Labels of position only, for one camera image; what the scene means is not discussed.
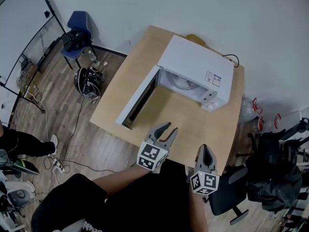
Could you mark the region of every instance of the open microwave door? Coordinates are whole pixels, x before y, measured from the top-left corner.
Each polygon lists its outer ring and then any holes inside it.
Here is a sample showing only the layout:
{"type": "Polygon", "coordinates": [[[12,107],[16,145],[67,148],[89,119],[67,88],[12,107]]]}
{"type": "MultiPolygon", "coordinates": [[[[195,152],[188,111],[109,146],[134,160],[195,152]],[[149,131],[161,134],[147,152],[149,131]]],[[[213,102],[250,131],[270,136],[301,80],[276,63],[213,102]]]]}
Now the open microwave door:
{"type": "Polygon", "coordinates": [[[116,119],[117,124],[131,129],[134,120],[137,118],[158,84],[159,71],[160,67],[157,65],[151,69],[116,119]]]}

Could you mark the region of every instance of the microwave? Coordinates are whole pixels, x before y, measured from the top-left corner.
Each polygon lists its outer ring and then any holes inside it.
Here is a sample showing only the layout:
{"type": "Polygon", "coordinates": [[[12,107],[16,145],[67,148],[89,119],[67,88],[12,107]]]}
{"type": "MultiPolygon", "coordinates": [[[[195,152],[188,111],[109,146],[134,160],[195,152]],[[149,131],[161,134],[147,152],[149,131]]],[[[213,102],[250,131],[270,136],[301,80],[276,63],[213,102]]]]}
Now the microwave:
{"type": "Polygon", "coordinates": [[[130,129],[157,86],[164,86],[195,100],[205,112],[212,112],[228,103],[233,73],[234,63],[230,60],[174,35],[116,123],[130,129]]]}

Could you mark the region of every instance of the power strip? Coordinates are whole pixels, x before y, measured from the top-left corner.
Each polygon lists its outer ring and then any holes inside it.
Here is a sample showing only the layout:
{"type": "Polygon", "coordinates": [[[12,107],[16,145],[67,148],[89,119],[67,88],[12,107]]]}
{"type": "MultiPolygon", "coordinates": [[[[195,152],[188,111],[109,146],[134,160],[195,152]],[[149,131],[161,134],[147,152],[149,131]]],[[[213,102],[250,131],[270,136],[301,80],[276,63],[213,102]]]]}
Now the power strip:
{"type": "Polygon", "coordinates": [[[61,172],[61,173],[64,173],[64,167],[62,166],[62,164],[58,161],[58,159],[54,158],[53,159],[53,163],[54,163],[54,166],[56,166],[58,168],[58,170],[61,172]]]}

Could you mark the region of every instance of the wooden table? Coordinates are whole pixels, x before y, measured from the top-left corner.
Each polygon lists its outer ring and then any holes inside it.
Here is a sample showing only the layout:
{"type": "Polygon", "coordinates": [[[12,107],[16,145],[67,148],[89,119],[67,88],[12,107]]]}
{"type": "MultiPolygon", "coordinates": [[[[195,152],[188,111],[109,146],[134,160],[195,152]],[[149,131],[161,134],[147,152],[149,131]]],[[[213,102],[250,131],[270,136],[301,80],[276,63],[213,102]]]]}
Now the wooden table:
{"type": "Polygon", "coordinates": [[[178,135],[169,159],[194,167],[197,151],[207,144],[217,157],[221,175],[233,143],[244,86],[244,68],[234,69],[233,84],[227,105],[207,112],[200,104],[165,87],[157,87],[132,130],[116,124],[116,119],[148,72],[156,65],[175,33],[150,26],[140,42],[127,56],[95,109],[91,122],[106,131],[140,146],[153,125],[171,122],[165,138],[173,128],[178,135]]]}

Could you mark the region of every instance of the forearm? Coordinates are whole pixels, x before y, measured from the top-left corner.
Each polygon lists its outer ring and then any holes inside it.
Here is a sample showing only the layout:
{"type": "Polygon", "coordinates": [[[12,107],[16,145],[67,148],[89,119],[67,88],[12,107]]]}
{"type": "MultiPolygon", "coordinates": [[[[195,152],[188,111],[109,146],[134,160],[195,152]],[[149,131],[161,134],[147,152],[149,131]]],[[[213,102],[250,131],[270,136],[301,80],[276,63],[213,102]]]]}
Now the forearm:
{"type": "Polygon", "coordinates": [[[3,131],[3,126],[2,126],[1,119],[0,119],[0,137],[2,137],[3,134],[4,134],[4,131],[3,131]]]}
{"type": "Polygon", "coordinates": [[[193,232],[208,232],[207,220],[203,205],[203,196],[192,192],[189,194],[190,224],[193,232]]]}
{"type": "Polygon", "coordinates": [[[107,192],[107,197],[111,197],[148,173],[150,170],[135,165],[118,173],[95,179],[93,182],[107,192]]]}

